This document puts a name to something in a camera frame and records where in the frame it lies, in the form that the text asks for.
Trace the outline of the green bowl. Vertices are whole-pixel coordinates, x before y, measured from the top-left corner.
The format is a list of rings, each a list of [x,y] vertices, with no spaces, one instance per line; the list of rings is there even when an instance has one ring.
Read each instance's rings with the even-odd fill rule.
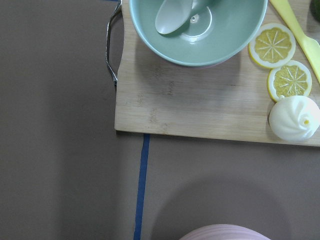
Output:
[[[161,0],[131,0],[129,11],[140,39],[163,59],[188,67],[220,64],[245,48],[260,28],[266,0],[212,0],[180,29],[162,35],[155,27]]]

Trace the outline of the grey spoon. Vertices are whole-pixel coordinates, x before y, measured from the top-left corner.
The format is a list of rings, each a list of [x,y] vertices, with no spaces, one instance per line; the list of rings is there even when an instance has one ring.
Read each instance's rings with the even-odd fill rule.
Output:
[[[212,3],[212,0],[164,0],[155,18],[155,29],[168,35],[186,23],[195,24]]]

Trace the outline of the pink bowl with ice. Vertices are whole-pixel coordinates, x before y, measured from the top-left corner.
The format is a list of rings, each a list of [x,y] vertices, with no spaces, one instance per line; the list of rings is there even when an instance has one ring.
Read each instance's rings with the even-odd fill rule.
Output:
[[[269,238],[246,227],[233,224],[213,224],[197,228],[181,240],[268,240]]]

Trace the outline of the upper lemon slice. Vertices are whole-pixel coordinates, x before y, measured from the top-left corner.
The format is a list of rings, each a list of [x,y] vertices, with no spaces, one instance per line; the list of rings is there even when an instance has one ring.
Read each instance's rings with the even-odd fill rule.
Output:
[[[288,63],[296,51],[293,33],[280,23],[267,23],[260,27],[248,44],[251,58],[268,69],[278,68]]]

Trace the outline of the lemon slice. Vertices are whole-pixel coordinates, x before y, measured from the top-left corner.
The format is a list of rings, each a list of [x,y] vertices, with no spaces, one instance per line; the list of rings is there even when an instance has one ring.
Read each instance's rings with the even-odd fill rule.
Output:
[[[299,61],[273,68],[268,75],[267,91],[275,102],[292,96],[308,97],[312,90],[312,76],[309,69]]]
[[[296,51],[293,33],[280,23],[267,23],[260,27],[248,44],[251,58],[268,69],[278,68],[288,63]]]

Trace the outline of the white cream puff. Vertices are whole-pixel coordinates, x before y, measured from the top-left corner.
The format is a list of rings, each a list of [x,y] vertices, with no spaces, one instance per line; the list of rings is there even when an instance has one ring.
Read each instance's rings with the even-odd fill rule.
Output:
[[[303,95],[284,97],[271,108],[268,121],[271,130],[280,139],[304,141],[320,127],[320,108]]]

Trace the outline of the lower lemon slice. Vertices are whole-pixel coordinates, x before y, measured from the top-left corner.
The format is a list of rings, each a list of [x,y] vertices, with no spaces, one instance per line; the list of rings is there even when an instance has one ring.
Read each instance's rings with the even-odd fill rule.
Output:
[[[275,102],[292,96],[308,97],[312,90],[312,76],[309,69],[299,61],[273,68],[268,75],[267,91]]]

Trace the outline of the yellow plastic knife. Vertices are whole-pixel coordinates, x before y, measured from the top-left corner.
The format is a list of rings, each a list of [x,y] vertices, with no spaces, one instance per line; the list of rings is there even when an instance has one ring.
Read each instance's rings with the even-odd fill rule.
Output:
[[[288,28],[293,33],[295,39],[300,45],[302,51],[304,52],[313,72],[320,82],[320,45],[319,43],[307,36],[301,25],[299,24],[291,5],[288,0],[270,0],[275,10],[278,12],[280,17],[286,23]]]

